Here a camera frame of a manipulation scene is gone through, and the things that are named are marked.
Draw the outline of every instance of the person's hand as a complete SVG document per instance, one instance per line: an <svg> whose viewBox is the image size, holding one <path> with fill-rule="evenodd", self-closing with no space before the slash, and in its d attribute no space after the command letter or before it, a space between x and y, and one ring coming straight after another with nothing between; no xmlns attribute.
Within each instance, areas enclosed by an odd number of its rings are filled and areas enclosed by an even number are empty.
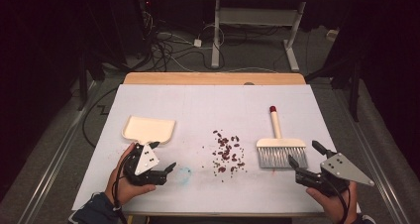
<svg viewBox="0 0 420 224"><path fill-rule="evenodd" d="M356 183L351 181L349 185L349 191L350 191L350 206L349 206L349 213L347 216L347 219L345 223L353 223L357 217L357 202L358 202L358 194L356 190ZM324 194L322 194L320 191L318 191L315 188L308 187L306 188L306 192L311 195L323 208L325 215L333 221L333 223L339 223L341 219L343 218L344 209L342 202L340 201L340 198L338 196L331 196L327 197ZM349 205L349 192L344 191L342 193L342 196L344 200L346 201L346 204Z"/></svg>
<svg viewBox="0 0 420 224"><path fill-rule="evenodd" d="M105 189L105 195L108 199L114 203L114 197L112 195L113 184L117 177L118 167L120 166L123 158L130 153L130 151L134 148L134 143L130 145L130 147L121 155L120 160L118 161L117 166L112 170L111 175L108 180L108 185ZM143 186L135 186L129 183L129 181L122 177L118 183L118 200L120 201L121 205L126 204L130 201L133 197L148 193L150 191L155 190L156 187L153 184L147 184Z"/></svg>

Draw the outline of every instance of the brush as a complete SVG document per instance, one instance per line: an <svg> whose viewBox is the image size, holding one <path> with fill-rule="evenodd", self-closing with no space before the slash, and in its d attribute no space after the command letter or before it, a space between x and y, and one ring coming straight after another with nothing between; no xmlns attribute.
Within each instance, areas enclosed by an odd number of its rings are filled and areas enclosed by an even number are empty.
<svg viewBox="0 0 420 224"><path fill-rule="evenodd" d="M269 107L269 112L275 139L264 138L257 141L260 168L291 168L288 155L293 156L301 168L308 168L305 143L300 139L282 138L276 108Z"/></svg>

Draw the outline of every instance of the table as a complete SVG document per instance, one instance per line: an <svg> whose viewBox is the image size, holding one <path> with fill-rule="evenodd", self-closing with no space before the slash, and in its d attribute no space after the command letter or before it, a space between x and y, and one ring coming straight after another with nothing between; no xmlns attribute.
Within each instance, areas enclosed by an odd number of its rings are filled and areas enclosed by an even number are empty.
<svg viewBox="0 0 420 224"><path fill-rule="evenodd" d="M84 204L92 192L105 188L110 171L130 143L121 130L127 117L134 114L176 121L171 140L157 147L155 153L161 165L156 170L172 162L177 166L165 185L126 204L126 213L323 215L322 207L305 193L305 187L295 183L293 170L259 168L256 140L273 136L268 104L282 111L283 137L299 137L306 144L314 139L335 150L312 90L300 74L129 73L118 90L73 209ZM236 152L242 155L244 169L215 171L216 156L212 153L217 149L216 129L217 135L241 138ZM309 169L319 171L325 158L310 146L306 154Z"/></svg>
<svg viewBox="0 0 420 224"><path fill-rule="evenodd" d="M224 8L220 6L220 0L216 0L211 66L215 68L219 67L220 46L222 46L219 37L219 31L221 31L220 24L291 26L290 37L288 40L283 40L283 45L290 69L293 72L298 72L299 65L297 64L292 46L297 30L299 29L305 5L306 2L300 2L296 10Z"/></svg>

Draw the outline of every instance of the white dustpan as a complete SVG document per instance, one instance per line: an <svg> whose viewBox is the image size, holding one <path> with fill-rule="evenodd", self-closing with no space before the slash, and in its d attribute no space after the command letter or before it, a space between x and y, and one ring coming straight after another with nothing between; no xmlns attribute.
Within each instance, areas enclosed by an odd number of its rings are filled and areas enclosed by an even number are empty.
<svg viewBox="0 0 420 224"><path fill-rule="evenodd" d="M175 126L174 120L130 116L123 129L123 137L144 145L151 142L167 143Z"/></svg>

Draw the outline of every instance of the white paper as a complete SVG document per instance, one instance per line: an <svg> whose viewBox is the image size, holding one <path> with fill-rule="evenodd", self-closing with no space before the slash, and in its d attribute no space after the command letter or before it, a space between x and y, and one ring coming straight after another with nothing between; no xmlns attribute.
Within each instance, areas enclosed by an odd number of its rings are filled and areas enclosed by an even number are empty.
<svg viewBox="0 0 420 224"><path fill-rule="evenodd" d="M305 142L308 169L319 172L326 160L312 148L312 140L335 151L309 85L121 85L72 209L82 206L95 191L103 191L111 170L128 147L121 131L131 115L175 120L171 140L154 149L163 170L176 162L167 183L134 198L128 213L204 215L321 213L322 207L295 182L293 170L259 167L256 143L274 138L269 107L275 106L283 138ZM238 137L237 157L218 172L217 143Z"/></svg>

